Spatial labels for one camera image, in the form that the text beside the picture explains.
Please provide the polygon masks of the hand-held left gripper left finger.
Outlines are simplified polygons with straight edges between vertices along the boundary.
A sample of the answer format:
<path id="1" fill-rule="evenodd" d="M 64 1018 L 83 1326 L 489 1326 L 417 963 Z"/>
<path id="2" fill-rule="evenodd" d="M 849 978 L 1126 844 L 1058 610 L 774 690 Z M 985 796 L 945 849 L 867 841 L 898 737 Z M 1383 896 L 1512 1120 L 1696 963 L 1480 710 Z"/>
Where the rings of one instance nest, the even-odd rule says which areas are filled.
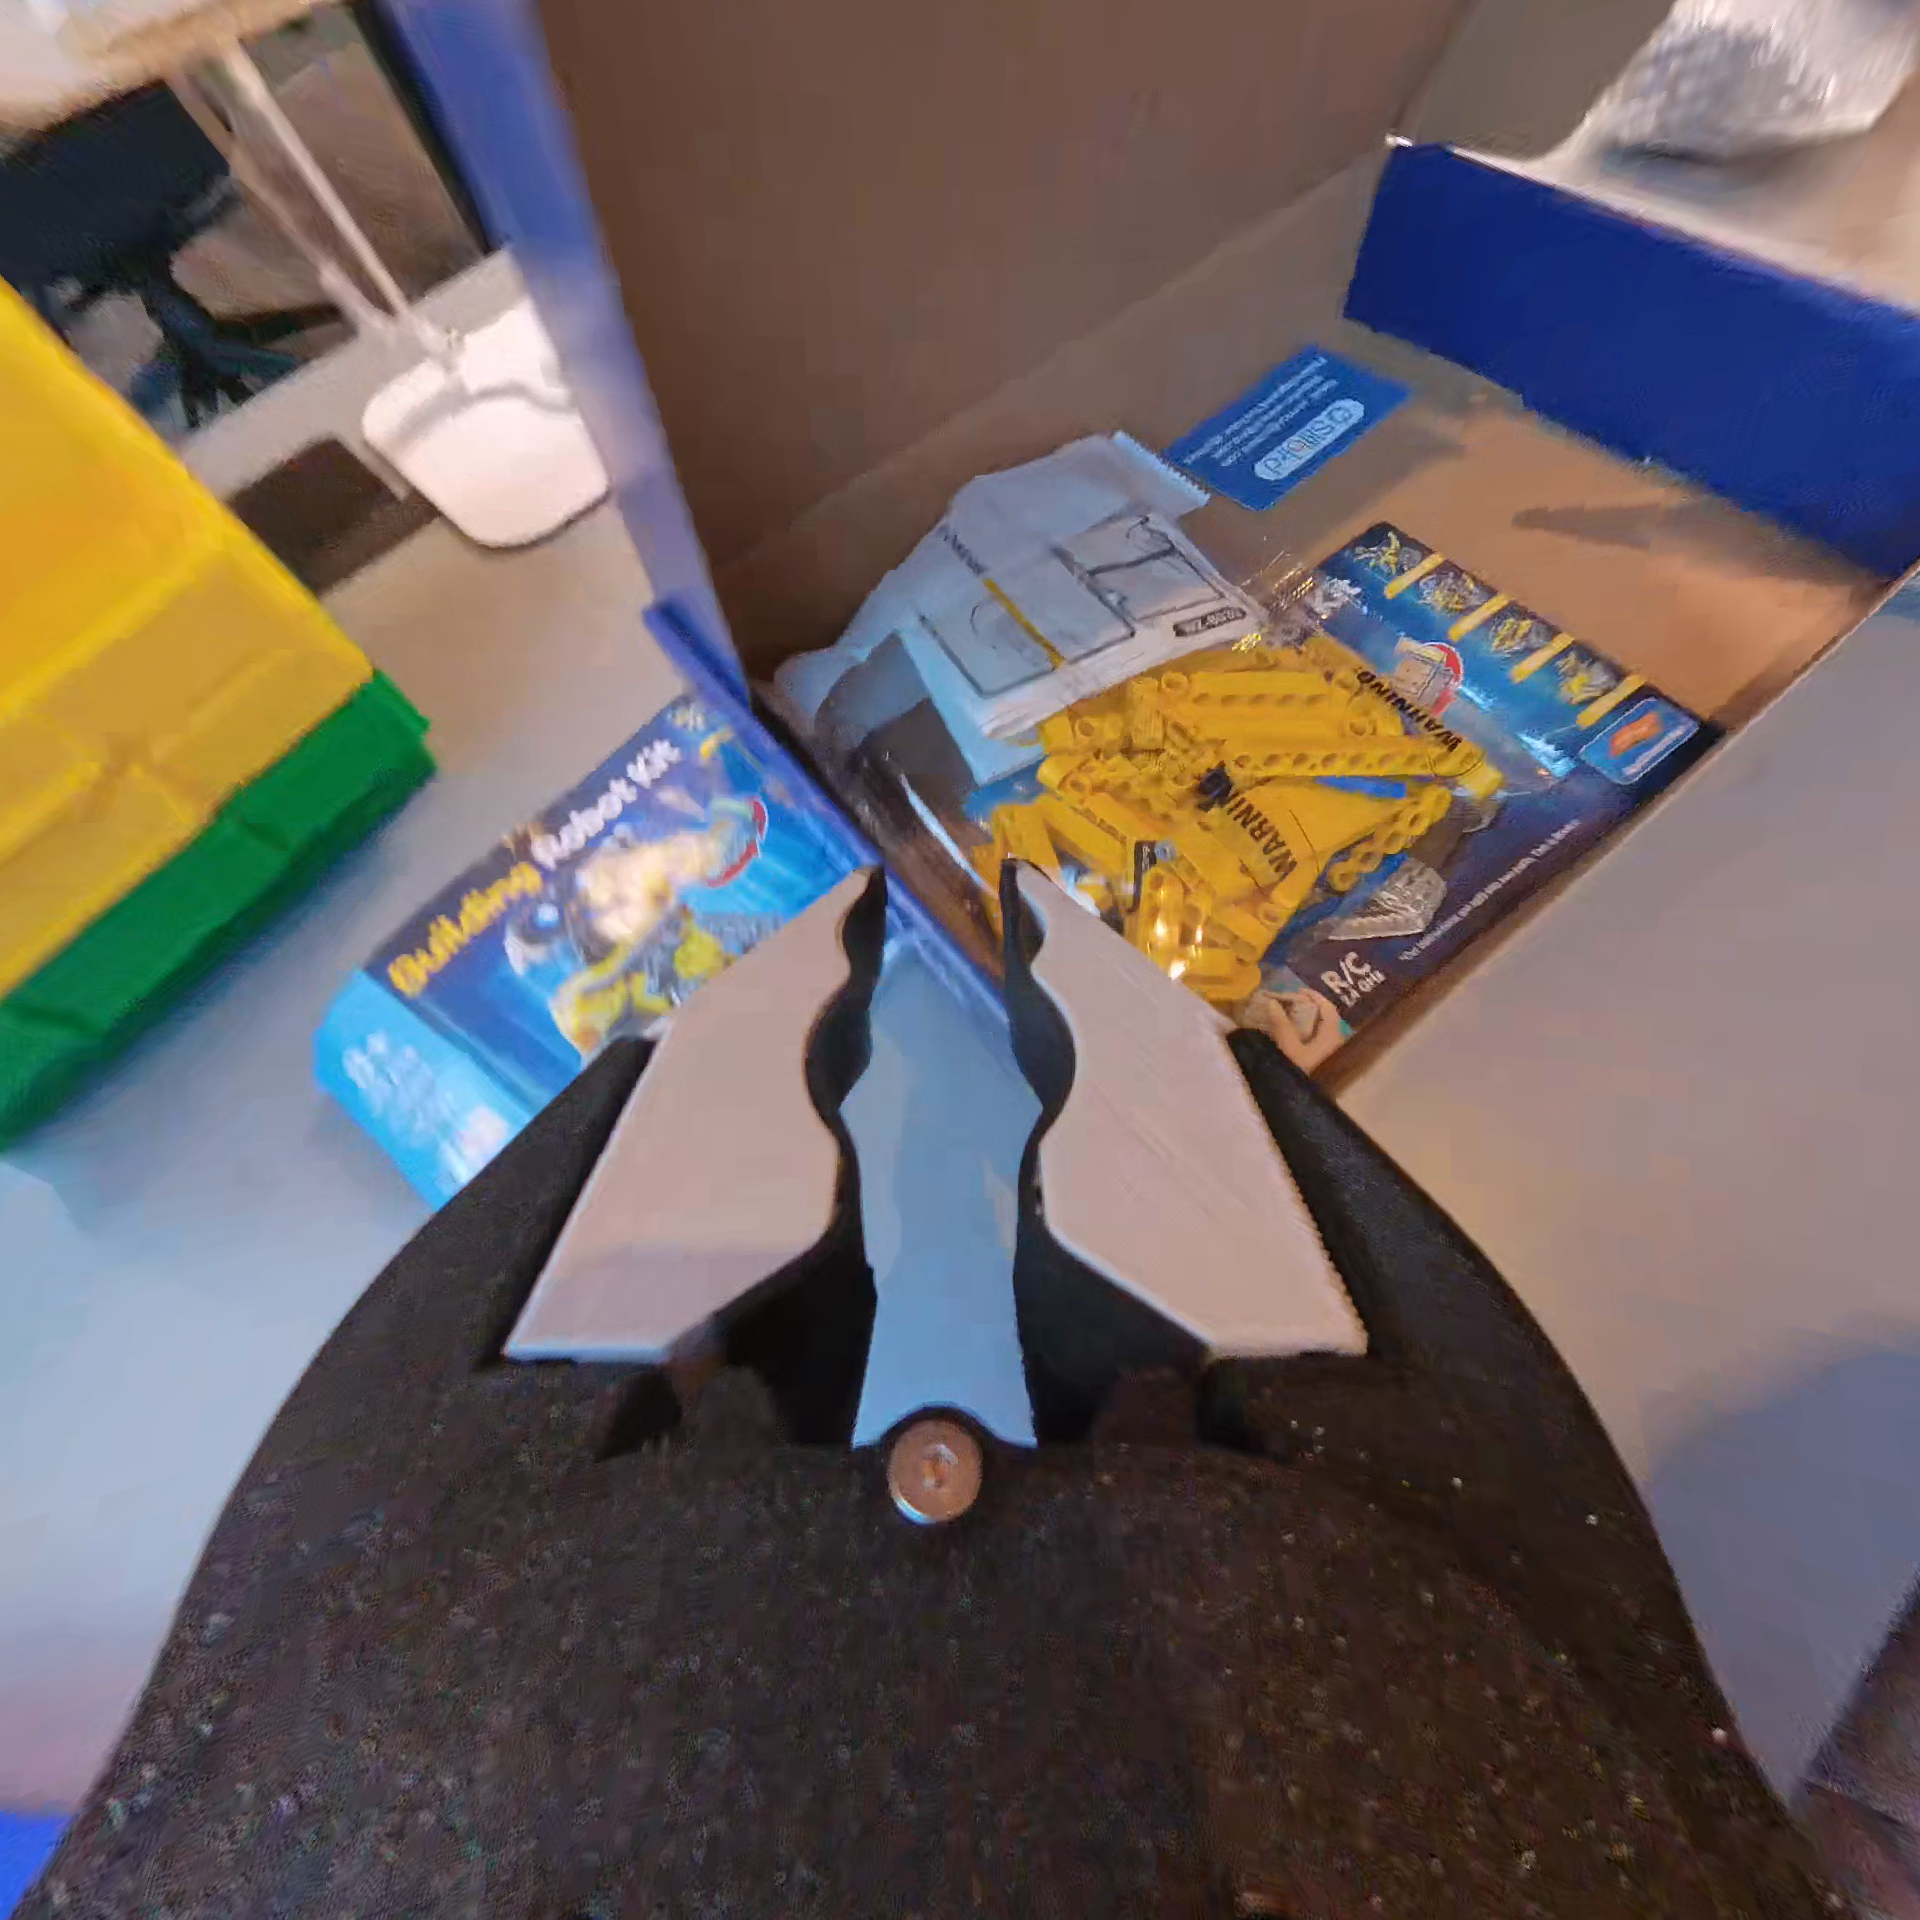
<path id="1" fill-rule="evenodd" d="M 698 987 L 611 1126 L 504 1354 L 674 1363 L 832 1226 L 830 1018 L 871 997 L 886 876 L 857 869 Z"/>

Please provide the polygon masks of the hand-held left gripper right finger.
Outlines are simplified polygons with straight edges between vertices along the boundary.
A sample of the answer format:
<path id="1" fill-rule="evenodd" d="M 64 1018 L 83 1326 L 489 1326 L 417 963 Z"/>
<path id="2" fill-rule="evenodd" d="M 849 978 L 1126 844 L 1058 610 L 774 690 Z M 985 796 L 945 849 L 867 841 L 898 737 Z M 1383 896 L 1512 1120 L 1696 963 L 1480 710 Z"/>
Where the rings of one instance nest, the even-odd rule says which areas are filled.
<path id="1" fill-rule="evenodd" d="M 1205 1362 L 1365 1354 L 1362 1315 L 1227 1018 L 1037 866 L 1008 862 L 999 887 L 1043 1245 Z"/>

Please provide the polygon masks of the blue cardboard kit box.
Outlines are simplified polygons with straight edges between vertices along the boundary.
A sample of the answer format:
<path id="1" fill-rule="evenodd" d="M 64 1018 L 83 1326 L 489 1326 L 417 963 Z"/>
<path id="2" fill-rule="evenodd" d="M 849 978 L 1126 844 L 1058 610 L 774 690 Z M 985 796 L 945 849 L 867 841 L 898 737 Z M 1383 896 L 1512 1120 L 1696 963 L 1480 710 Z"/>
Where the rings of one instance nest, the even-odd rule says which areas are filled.
<path id="1" fill-rule="evenodd" d="M 677 634 L 771 669 L 974 469 L 1167 435 L 1365 331 L 1523 405 L 1533 588 L 1653 549 L 1917 569 L 1917 284 L 1498 153 L 1645 2 L 383 2 L 561 355 Z"/>

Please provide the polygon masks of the grey desk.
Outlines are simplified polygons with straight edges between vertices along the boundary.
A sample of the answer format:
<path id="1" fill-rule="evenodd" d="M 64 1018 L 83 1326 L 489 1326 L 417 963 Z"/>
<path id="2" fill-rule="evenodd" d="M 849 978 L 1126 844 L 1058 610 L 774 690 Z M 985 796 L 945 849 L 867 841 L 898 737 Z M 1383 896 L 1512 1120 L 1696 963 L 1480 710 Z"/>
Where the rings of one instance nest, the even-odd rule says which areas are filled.
<path id="1" fill-rule="evenodd" d="M 1917 1578 L 1917 588 L 1528 450 L 1458 547 L 1720 709 L 1724 747 L 1340 1101 L 1508 1272 L 1649 1495 L 1745 1738 L 1797 1786 Z M 367 950 L 657 706 L 611 507 L 332 594 L 435 721 L 395 828 L 4 1162 L 4 1806 L 70 1809 L 305 1362 L 427 1220 L 319 1087 Z"/>

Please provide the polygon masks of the blue robot kit booklet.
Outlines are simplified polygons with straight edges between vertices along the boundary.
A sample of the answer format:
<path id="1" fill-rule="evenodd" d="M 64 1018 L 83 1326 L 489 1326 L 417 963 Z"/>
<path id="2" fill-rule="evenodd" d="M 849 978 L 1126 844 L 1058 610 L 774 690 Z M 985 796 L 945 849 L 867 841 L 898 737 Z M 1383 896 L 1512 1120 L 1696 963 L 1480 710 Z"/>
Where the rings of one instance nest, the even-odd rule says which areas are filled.
<path id="1" fill-rule="evenodd" d="M 319 1085 L 439 1209 L 867 862 L 755 716 L 682 690 L 374 947 Z"/>

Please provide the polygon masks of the bag of yellow bricks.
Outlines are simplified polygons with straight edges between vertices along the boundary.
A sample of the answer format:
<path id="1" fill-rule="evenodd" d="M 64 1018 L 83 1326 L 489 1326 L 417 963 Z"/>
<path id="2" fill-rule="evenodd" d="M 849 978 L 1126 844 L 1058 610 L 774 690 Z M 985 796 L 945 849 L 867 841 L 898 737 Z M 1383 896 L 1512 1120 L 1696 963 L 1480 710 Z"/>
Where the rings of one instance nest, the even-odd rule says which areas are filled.
<path id="1" fill-rule="evenodd" d="M 933 702 L 849 756 L 874 825 L 921 876 L 945 856 L 949 923 L 1002 935 L 999 874 L 1042 869 L 1140 959 L 1239 1012 L 1318 909 L 1392 876 L 1502 794 L 1498 760 L 1309 632 L 1167 660 L 1037 724 L 979 778 Z"/>

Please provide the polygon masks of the green storage bin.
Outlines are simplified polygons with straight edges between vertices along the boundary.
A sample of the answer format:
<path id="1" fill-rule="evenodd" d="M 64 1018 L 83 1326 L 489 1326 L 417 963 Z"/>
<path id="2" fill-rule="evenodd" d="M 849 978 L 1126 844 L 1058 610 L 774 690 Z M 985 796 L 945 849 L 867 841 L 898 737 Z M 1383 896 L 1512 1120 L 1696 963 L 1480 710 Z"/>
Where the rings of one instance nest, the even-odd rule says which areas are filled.
<path id="1" fill-rule="evenodd" d="M 427 778 L 427 715 L 383 669 L 4 997 L 4 1145 L 92 1090 Z"/>

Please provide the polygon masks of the blue picture leaflet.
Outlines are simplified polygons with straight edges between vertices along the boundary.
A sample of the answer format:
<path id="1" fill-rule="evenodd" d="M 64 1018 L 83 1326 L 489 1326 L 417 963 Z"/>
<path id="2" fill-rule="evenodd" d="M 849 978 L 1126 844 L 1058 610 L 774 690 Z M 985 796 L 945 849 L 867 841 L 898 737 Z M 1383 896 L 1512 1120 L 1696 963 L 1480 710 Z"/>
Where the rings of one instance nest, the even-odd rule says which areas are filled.
<path id="1" fill-rule="evenodd" d="M 1305 1069 L 1427 997 L 1718 741 L 1712 721 L 1428 540 L 1373 522 L 1286 585 L 1280 634 L 1359 690 L 1371 747 L 1289 799 L 1333 828 L 1236 1023 Z"/>

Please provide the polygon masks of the small blue card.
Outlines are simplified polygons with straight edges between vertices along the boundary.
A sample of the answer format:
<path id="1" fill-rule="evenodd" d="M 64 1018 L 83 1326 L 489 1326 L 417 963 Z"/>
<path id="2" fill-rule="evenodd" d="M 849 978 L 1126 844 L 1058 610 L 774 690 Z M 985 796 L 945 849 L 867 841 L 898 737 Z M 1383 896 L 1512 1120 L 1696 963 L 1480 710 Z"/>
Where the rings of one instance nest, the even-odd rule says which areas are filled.
<path id="1" fill-rule="evenodd" d="M 1167 444 L 1164 460 L 1233 506 L 1270 512 L 1405 399 L 1393 375 L 1304 346 Z"/>

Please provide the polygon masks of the white document stand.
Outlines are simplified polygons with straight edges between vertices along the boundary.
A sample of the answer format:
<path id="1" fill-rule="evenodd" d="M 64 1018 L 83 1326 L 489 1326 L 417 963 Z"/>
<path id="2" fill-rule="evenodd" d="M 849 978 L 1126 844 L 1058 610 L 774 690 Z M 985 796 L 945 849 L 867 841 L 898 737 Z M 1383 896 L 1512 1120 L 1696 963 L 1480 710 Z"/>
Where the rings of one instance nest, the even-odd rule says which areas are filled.
<path id="1" fill-rule="evenodd" d="M 445 327 L 404 291 L 383 246 L 313 150 L 252 43 L 319 2 L 5 2 L 4 128 L 41 133 L 161 81 L 236 166 L 346 327 L 392 375 L 355 441 L 468 543 L 546 540 L 610 494 L 610 472 L 529 296 Z"/>

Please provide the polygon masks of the yellow storage bin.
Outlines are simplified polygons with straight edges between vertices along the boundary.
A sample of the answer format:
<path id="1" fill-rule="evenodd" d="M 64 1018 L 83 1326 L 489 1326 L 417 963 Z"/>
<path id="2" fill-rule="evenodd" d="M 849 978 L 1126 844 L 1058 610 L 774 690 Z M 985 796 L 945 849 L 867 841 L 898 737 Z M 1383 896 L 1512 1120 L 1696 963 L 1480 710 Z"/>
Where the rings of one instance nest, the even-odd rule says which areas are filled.
<path id="1" fill-rule="evenodd" d="M 4 288 L 4 991 L 371 681 L 367 654 Z"/>

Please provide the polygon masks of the black office chair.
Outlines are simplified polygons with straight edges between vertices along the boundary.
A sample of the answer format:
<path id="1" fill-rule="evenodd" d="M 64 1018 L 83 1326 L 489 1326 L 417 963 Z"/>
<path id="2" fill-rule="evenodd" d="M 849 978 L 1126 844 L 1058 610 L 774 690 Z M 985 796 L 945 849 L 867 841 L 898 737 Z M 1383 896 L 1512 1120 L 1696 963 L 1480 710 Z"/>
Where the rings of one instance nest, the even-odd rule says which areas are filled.
<path id="1" fill-rule="evenodd" d="M 299 369 L 288 340 L 329 318 L 326 306 L 220 318 L 179 284 L 179 255 L 239 209 L 226 156 L 167 84 L 148 84 L 4 156 L 4 283 L 70 349 L 85 313 L 129 300 L 149 340 L 129 369 L 97 375 L 152 425 L 199 430 Z"/>

